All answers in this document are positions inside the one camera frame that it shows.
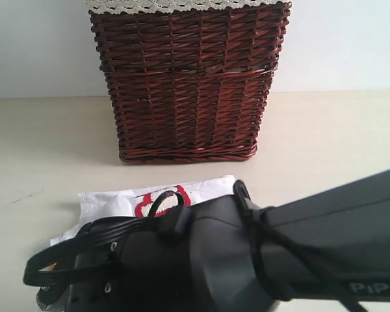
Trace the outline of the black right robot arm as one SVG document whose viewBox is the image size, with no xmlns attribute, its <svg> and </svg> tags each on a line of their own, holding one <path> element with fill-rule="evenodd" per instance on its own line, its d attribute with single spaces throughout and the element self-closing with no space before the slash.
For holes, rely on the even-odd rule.
<svg viewBox="0 0 390 312">
<path fill-rule="evenodd" d="M 390 302 L 390 170 L 259 209 L 242 183 L 192 207 L 178 241 L 152 231 L 78 256 L 109 272 L 70 287 L 67 311 L 271 311 L 334 300 Z"/>
</svg>

